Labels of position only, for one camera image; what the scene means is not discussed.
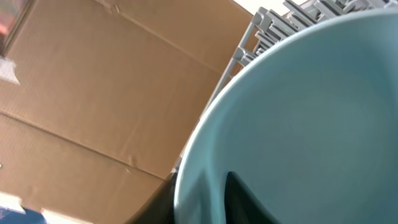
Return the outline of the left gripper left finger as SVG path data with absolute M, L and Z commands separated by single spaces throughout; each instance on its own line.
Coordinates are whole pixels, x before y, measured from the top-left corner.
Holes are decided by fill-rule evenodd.
M 151 198 L 124 224 L 175 224 L 174 195 L 177 173 L 172 172 Z

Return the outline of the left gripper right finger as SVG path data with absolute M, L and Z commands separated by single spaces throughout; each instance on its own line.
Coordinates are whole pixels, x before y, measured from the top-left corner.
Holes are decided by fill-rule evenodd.
M 224 191 L 227 224 L 279 224 L 236 172 L 228 172 Z

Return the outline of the light blue bowl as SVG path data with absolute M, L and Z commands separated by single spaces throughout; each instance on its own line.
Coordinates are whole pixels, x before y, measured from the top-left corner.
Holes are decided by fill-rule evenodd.
M 397 222 L 397 9 L 276 44 L 213 100 L 184 151 L 176 223 L 225 223 L 235 173 L 277 223 Z

